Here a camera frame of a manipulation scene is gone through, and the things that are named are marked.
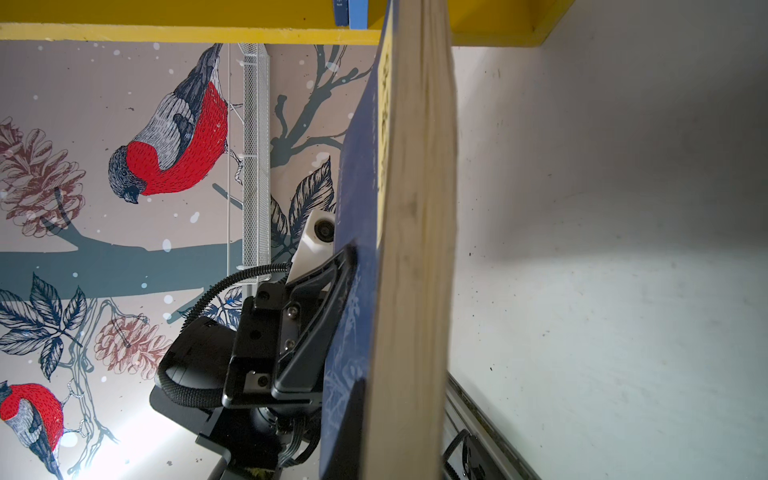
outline yellow label on book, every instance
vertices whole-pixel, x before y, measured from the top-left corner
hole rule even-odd
[[[382,53],[379,57],[379,118],[376,124],[379,137],[379,169],[378,203],[376,206],[376,247],[382,241],[382,225],[384,223],[384,199],[386,195],[386,168],[389,162],[389,113],[392,102],[392,6],[389,6],[386,30],[382,42]]]

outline bullfinch illustration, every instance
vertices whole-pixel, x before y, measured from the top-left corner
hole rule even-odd
[[[56,447],[64,432],[64,413],[53,393],[36,383],[0,383],[0,418],[10,425],[22,445],[61,480]]]
[[[227,103],[219,84],[221,44],[208,48],[146,127],[109,159],[109,184],[125,201],[191,188],[227,148]]]

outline gray wall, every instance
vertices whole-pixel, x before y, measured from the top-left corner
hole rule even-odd
[[[768,472],[768,4],[457,48],[450,371],[545,480]]]

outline patterned wallpaper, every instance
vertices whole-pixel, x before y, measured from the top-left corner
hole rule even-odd
[[[267,49],[284,261],[309,212],[335,209],[376,49]],[[2,477],[207,478],[217,456],[148,396],[180,318],[226,276],[227,216],[240,265],[242,53],[3,41],[0,58]],[[233,288],[207,315],[234,328],[241,301]]]

